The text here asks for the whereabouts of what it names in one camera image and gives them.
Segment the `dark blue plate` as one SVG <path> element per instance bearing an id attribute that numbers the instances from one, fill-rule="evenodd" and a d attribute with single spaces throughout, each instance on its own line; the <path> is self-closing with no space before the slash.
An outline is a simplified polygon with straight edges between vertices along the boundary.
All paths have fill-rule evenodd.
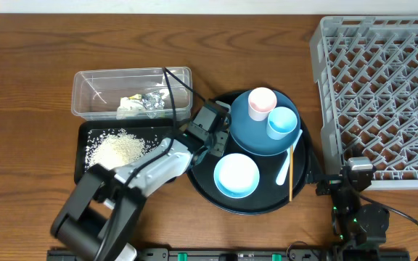
<path id="1" fill-rule="evenodd" d="M 258 156 L 274 156 L 285 152 L 296 142 L 300 132 L 300 115 L 288 96 L 274 91 L 278 107 L 291 109 L 298 120 L 298 124 L 291 134 L 280 140 L 274 140 L 267 134 L 268 120 L 254 121 L 248 114 L 248 96 L 250 91 L 240 94 L 231 104 L 231 137 L 246 152 Z"/>

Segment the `wooden chopstick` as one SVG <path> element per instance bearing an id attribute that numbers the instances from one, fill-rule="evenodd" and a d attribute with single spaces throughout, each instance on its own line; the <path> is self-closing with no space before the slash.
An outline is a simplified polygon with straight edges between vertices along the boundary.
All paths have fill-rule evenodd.
<path id="1" fill-rule="evenodd" d="M 289 202 L 293 199 L 294 146 L 290 146 Z"/>

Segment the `foil wrapper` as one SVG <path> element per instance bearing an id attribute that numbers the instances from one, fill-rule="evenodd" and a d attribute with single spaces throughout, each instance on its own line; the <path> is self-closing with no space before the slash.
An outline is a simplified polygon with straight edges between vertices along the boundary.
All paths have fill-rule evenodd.
<path id="1" fill-rule="evenodd" d="M 142 104 L 146 110 L 159 110 L 165 107 L 165 101 L 159 91 L 143 94 Z"/>

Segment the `yellow green snack wrapper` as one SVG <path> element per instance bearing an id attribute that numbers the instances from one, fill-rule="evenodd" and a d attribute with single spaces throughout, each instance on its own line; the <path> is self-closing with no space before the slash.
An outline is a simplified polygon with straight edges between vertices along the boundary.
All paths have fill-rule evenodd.
<path id="1" fill-rule="evenodd" d="M 141 100 L 142 99 L 142 95 L 141 94 L 135 94 L 133 96 L 130 96 L 129 99 L 132 99 L 132 100 Z"/>

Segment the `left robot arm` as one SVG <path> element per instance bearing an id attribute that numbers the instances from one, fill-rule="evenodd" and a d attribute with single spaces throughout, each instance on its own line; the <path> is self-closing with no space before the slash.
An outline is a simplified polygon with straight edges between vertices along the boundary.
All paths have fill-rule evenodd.
<path id="1" fill-rule="evenodd" d="M 111 170 L 90 167 L 54 219 L 51 235 L 82 260 L 135 260 L 128 240 L 147 198 L 206 154 L 222 152 L 228 135 L 190 123 L 134 162 Z"/>

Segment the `pink cup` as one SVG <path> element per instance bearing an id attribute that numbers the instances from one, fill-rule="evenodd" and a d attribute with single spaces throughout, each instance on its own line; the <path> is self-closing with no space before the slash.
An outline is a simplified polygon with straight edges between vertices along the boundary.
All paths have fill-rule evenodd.
<path id="1" fill-rule="evenodd" d="M 254 121 L 265 120 L 276 107 L 276 94 L 269 88 L 253 89 L 248 95 L 248 114 Z"/>

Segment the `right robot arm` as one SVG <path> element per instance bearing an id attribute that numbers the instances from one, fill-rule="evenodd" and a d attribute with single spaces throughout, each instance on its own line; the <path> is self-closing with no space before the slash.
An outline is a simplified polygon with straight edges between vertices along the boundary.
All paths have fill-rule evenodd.
<path id="1" fill-rule="evenodd" d="M 340 242 L 329 250 L 312 250 L 312 260 L 391 260 L 391 252 L 383 252 L 389 212 L 376 203 L 362 204 L 361 192 L 372 183 L 376 167 L 357 149 L 338 174 L 315 174 L 316 195 L 332 199 L 333 233 Z"/>

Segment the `pile of white rice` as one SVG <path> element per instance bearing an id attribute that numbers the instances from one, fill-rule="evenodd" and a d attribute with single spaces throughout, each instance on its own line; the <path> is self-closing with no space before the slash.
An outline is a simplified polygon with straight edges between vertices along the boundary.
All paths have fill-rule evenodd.
<path id="1" fill-rule="evenodd" d="M 85 169 L 95 164 L 108 170 L 127 165 L 153 150 L 159 141 L 157 134 L 145 138 L 125 128 L 90 130 L 85 148 Z"/>

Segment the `light blue bowl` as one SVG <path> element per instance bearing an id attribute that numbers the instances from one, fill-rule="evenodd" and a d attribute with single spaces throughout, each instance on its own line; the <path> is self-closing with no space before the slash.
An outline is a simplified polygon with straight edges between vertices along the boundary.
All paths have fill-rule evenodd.
<path id="1" fill-rule="evenodd" d="M 253 159 L 245 154 L 233 153 L 223 156 L 217 162 L 213 180 L 224 196 L 242 199 L 257 189 L 260 171 Z"/>

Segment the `light blue cup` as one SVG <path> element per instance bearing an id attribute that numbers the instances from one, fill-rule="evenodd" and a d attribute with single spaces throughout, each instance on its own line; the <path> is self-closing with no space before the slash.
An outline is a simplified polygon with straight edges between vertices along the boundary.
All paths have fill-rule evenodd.
<path id="1" fill-rule="evenodd" d="M 269 138 L 281 140 L 289 136 L 297 127 L 298 119 L 288 107 L 276 107 L 267 117 L 266 133 Z"/>

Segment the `white paper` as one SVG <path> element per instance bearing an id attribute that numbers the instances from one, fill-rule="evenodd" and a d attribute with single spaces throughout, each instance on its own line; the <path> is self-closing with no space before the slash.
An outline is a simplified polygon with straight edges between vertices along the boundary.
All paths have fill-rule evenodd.
<path id="1" fill-rule="evenodd" d="M 128 97 L 122 97 L 120 99 L 120 106 L 117 108 L 116 119 L 123 120 L 127 117 L 134 117 L 145 108 L 142 104 L 142 100 L 132 100 Z"/>

